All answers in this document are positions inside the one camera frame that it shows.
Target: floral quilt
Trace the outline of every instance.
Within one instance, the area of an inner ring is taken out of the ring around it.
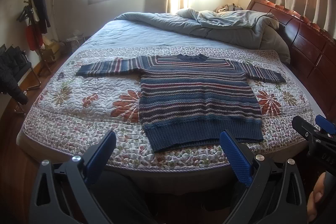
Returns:
[[[75,54],[54,75],[35,101],[23,132],[41,145],[68,155],[82,154],[97,144],[108,130],[117,136],[117,146],[108,165],[151,172],[183,172],[228,165],[221,147],[210,145],[153,153],[139,123],[141,97],[138,75],[83,78],[81,65],[133,58],[139,55],[204,54],[227,58],[281,73],[286,83],[275,85],[248,80],[262,112],[264,140],[247,145],[255,153],[276,152],[304,139],[291,126],[300,115],[315,124],[310,103],[294,79],[283,68],[273,50],[232,50],[206,47],[134,47],[89,49]]]

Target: finger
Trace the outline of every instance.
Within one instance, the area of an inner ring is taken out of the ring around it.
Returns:
[[[313,221],[315,217],[317,216],[317,210],[315,207],[313,192],[311,192],[309,195],[309,199],[307,203],[307,215],[308,215],[308,222]]]
[[[324,178],[326,176],[326,173],[324,172],[322,175],[320,175],[319,179],[317,180],[315,186],[314,186],[314,202],[317,203],[320,201],[320,199],[323,196],[324,193]]]

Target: sweater collar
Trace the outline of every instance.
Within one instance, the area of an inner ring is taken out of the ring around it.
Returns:
[[[176,55],[176,57],[178,59],[181,59],[182,61],[191,62],[191,63],[202,63],[208,59],[208,57],[203,54],[199,54],[195,56],[178,54]]]

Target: wooden headboard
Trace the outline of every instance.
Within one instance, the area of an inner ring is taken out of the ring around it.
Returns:
[[[333,37],[305,16],[266,0],[251,0],[247,7],[272,13],[278,33],[291,55],[290,70],[307,88],[330,121],[336,121],[336,46]]]

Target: ribbed hem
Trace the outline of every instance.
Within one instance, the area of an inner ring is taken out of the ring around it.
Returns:
[[[191,62],[191,63],[202,63],[208,59],[208,57],[203,54],[199,54],[195,56],[178,54],[176,55],[176,57],[182,61]]]
[[[146,128],[145,133],[154,152],[195,145],[219,144],[219,135],[229,130],[239,142],[260,142],[261,122],[195,121],[165,127]]]

